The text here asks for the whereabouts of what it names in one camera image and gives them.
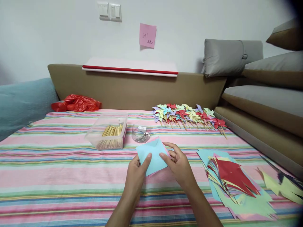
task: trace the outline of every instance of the switch panel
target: switch panel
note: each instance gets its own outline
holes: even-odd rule
[[[110,20],[108,14],[108,2],[97,2],[100,20]]]
[[[109,8],[110,8],[110,20],[116,22],[122,22],[120,4],[110,3]]]

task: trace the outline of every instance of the right hand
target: right hand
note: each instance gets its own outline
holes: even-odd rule
[[[181,188],[187,192],[198,186],[186,155],[174,143],[163,142],[163,144],[174,149],[168,151],[171,159],[164,153],[159,155],[168,165]]]

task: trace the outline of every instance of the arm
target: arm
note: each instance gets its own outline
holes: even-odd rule
[[[188,197],[197,225],[199,227],[222,227],[219,218],[199,188],[186,155],[174,143],[164,142],[163,144],[174,149],[174,151],[169,151],[172,159],[164,153],[160,153],[160,156],[171,169],[175,179]]]
[[[129,163],[124,191],[121,199],[109,218],[106,227],[129,226],[130,220],[140,200],[140,192],[145,178],[146,170],[151,162],[152,154],[149,153],[142,165],[136,155]]]

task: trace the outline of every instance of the striped bedsheet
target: striped bedsheet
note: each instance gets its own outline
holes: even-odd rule
[[[127,112],[124,149],[97,151],[84,140],[101,112]],[[257,168],[277,178],[255,150],[233,132],[161,127],[150,111],[100,110],[49,113],[0,142],[0,226],[104,226],[123,192],[129,161],[138,145],[132,124],[152,128],[151,138],[176,143],[186,154],[198,185],[224,226],[295,226],[300,206],[265,188]],[[228,152],[274,199],[278,220],[243,222],[212,197],[197,149]],[[165,168],[146,178],[132,226],[195,226],[182,189]]]

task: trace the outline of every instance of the left hand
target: left hand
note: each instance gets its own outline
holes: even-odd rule
[[[144,163],[141,165],[139,156],[136,155],[128,165],[122,197],[132,199],[134,206],[136,206],[140,200],[141,188],[151,159],[152,154],[149,153],[144,160]]]

